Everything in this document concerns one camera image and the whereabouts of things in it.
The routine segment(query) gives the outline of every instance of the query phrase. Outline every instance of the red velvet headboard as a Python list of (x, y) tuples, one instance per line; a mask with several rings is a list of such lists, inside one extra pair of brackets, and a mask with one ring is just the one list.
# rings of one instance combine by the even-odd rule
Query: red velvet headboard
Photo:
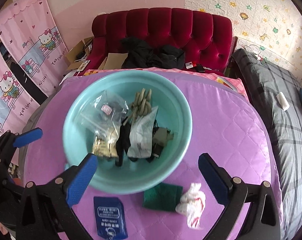
[(93, 64), (98, 67), (108, 53), (125, 53), (120, 40), (135, 36), (154, 48), (165, 44), (182, 48), (186, 62), (223, 72), (232, 43), (228, 18), (180, 8), (143, 8), (99, 15), (93, 20), (92, 32), (95, 39), (88, 58), (90, 69), (94, 69)]

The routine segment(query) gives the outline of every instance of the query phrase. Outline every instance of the blue gripper pad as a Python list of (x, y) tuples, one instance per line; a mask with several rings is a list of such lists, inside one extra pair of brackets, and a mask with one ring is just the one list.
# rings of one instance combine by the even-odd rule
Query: blue gripper pad
[(198, 168), (212, 191), (216, 201), (219, 204), (226, 206), (229, 203), (228, 188), (211, 163), (206, 159), (205, 154), (201, 154), (198, 158)]
[(69, 207), (79, 203), (98, 167), (98, 158), (92, 155), (67, 188)]
[(13, 143), (13, 147), (21, 148), (29, 143), (40, 139), (42, 135), (43, 132), (40, 128), (35, 128), (29, 132), (17, 135)]

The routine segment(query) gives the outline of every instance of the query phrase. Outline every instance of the white cylinder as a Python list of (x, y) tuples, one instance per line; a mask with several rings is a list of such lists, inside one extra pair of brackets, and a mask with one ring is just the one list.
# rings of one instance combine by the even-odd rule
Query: white cylinder
[(284, 111), (289, 109), (290, 105), (282, 92), (278, 93), (276, 98), (278, 99), (278, 102), (280, 103), (280, 105)]

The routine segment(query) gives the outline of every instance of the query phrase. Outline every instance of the transparent plastic packaging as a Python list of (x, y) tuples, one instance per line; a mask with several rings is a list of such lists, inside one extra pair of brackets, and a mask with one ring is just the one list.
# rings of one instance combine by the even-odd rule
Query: transparent plastic packaging
[(119, 95), (108, 90), (102, 91), (97, 98), (88, 103), (80, 112), (80, 123), (94, 133), (93, 153), (117, 157), (113, 147), (120, 136), (121, 122), (129, 111), (126, 101)]

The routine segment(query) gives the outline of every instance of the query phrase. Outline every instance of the teal plastic basin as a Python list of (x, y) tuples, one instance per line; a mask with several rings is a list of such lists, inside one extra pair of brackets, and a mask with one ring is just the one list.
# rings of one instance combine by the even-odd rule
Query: teal plastic basin
[(148, 163), (144, 159), (131, 162), (124, 154), (123, 166), (114, 161), (99, 160), (90, 185), (113, 194), (131, 194), (147, 190), (166, 179), (182, 161), (192, 134), (190, 106), (179, 88), (158, 74), (127, 70), (113, 73), (87, 87), (72, 104), (63, 126), (63, 147), (70, 165), (78, 165), (92, 150), (93, 133), (78, 122), (79, 111), (97, 98), (103, 90), (110, 90), (131, 103), (135, 93), (152, 89), (151, 105), (158, 106), (156, 120), (159, 127), (174, 133), (160, 158)]

